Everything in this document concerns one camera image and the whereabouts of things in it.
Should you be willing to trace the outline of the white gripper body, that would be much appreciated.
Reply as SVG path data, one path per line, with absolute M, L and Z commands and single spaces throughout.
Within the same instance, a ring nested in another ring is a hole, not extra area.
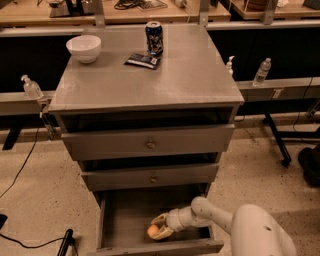
M 196 215 L 190 206 L 171 210 L 166 217 L 167 226 L 175 232 L 180 232 L 192 225 Z

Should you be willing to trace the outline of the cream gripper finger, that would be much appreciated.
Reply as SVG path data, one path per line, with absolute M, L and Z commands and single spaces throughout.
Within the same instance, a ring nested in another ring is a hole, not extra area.
M 155 217 L 151 221 L 151 224 L 157 225 L 157 226 L 163 226 L 163 225 L 167 224 L 166 219 L 167 219 L 167 213 L 162 213 L 162 214 L 158 215 L 157 217 Z
M 159 228 L 158 233 L 151 239 L 162 240 L 162 239 L 165 239 L 165 238 L 171 236 L 172 233 L 173 233 L 172 229 L 170 229 L 169 227 L 166 227 L 166 226 L 162 226 L 161 228 Z

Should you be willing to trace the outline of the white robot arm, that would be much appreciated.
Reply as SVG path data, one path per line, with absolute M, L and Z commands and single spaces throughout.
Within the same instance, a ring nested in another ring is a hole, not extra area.
M 297 256 L 289 234 L 267 211 L 253 204 L 242 205 L 231 214 L 205 197 L 195 197 L 190 206 L 155 217 L 147 234 L 153 240 L 162 240 L 188 227 L 212 223 L 231 236 L 233 256 Z

